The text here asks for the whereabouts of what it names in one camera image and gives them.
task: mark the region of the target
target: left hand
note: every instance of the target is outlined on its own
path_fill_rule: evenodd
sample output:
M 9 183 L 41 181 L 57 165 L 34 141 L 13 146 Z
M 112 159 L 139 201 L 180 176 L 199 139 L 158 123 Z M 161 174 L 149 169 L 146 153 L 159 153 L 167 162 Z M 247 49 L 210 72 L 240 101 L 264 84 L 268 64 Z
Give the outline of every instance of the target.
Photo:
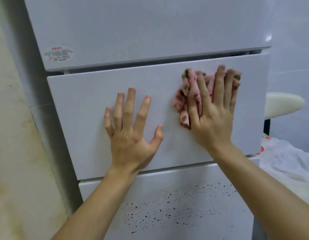
M 118 93 L 114 108 L 114 128 L 111 123 L 111 108 L 104 113 L 104 127 L 111 142 L 113 169 L 121 172 L 138 173 L 148 166 L 155 156 L 163 138 L 163 125 L 158 125 L 150 143 L 143 138 L 151 97 L 145 96 L 133 126 L 133 111 L 136 89 L 129 88 L 127 102 L 123 110 L 124 93 Z

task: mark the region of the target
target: right hand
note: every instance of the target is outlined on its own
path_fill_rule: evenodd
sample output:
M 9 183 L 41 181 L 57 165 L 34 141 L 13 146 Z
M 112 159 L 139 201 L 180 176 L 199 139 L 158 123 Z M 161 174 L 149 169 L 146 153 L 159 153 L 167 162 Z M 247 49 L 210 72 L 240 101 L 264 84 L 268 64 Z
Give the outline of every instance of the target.
M 233 146 L 231 142 L 233 114 L 238 88 L 233 86 L 235 70 L 225 72 L 220 65 L 216 72 L 213 102 L 202 76 L 197 79 L 202 100 L 202 117 L 199 118 L 197 103 L 189 98 L 188 113 L 195 140 L 213 157 L 215 153 Z

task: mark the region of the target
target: hand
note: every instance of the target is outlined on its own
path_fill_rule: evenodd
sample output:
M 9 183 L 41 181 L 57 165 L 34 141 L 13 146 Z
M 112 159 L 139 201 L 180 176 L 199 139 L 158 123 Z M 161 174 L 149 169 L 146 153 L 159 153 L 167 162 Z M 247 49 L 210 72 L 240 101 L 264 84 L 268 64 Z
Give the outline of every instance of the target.
M 123 112 L 124 93 L 118 93 L 114 108 L 114 128 L 111 124 L 111 108 L 104 113 L 104 127 L 111 142 L 112 164 L 110 168 L 138 173 L 148 166 L 163 138 L 163 125 L 158 125 L 150 143 L 143 138 L 151 97 L 145 96 L 133 126 L 133 110 L 136 89 L 129 88 Z
M 213 157 L 213 154 L 232 146 L 231 133 L 238 88 L 234 86 L 235 70 L 225 72 L 220 65 L 216 72 L 213 102 L 202 76 L 197 79 L 202 100 L 202 117 L 197 103 L 189 98 L 189 116 L 195 140 Z

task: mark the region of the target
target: freezer drawer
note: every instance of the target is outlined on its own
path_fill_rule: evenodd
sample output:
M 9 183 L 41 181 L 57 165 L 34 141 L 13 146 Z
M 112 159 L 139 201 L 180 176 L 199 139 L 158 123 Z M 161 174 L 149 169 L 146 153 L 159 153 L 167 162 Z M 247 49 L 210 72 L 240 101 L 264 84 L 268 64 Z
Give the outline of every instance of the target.
M 25 0 L 45 69 L 271 43 L 273 0 Z
M 260 151 L 268 76 L 268 54 L 140 66 L 48 77 L 73 166 L 80 179 L 102 177 L 111 162 L 110 142 L 103 129 L 106 106 L 114 107 L 117 93 L 136 88 L 135 116 L 146 94 L 152 96 L 144 137 L 150 141 L 164 124 L 164 141 L 145 170 L 211 161 L 191 132 L 180 127 L 171 105 L 186 68 L 206 72 L 218 65 L 243 71 L 233 121 L 232 141 L 246 155 Z
M 84 200 L 99 183 L 79 183 Z M 250 240 L 252 231 L 253 214 L 213 163 L 138 175 L 105 239 Z

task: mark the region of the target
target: refrigerator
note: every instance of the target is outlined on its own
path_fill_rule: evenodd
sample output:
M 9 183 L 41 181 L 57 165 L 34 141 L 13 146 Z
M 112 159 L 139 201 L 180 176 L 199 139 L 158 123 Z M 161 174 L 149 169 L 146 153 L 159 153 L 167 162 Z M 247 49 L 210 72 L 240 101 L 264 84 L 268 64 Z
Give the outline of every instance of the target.
M 111 163 L 103 114 L 118 92 L 135 87 L 135 108 L 152 97 L 147 141 L 164 125 L 105 239 L 251 239 L 252 213 L 171 100 L 186 68 L 242 71 L 232 141 L 260 152 L 272 2 L 25 0 L 44 67 L 60 74 L 47 79 L 84 200 Z

